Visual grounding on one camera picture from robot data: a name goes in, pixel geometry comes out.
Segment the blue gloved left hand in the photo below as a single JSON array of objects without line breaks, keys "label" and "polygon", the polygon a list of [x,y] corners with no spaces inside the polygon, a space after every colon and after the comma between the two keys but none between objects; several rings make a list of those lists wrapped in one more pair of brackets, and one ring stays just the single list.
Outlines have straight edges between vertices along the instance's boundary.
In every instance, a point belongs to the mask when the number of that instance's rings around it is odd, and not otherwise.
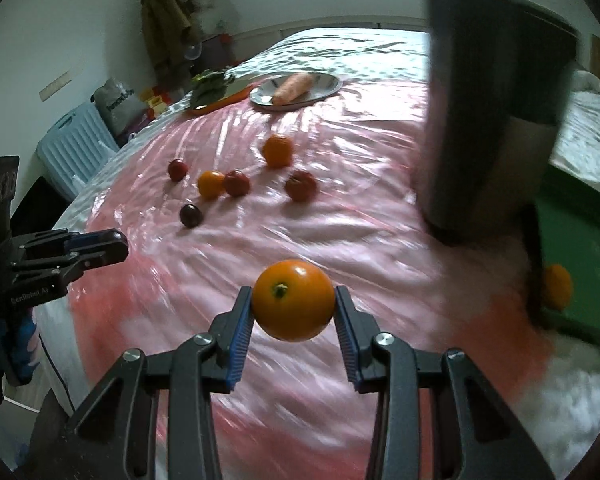
[{"label": "blue gloved left hand", "polygon": [[0,321],[0,404],[3,378],[13,386],[27,385],[40,362],[40,336],[32,311],[17,313]]}]

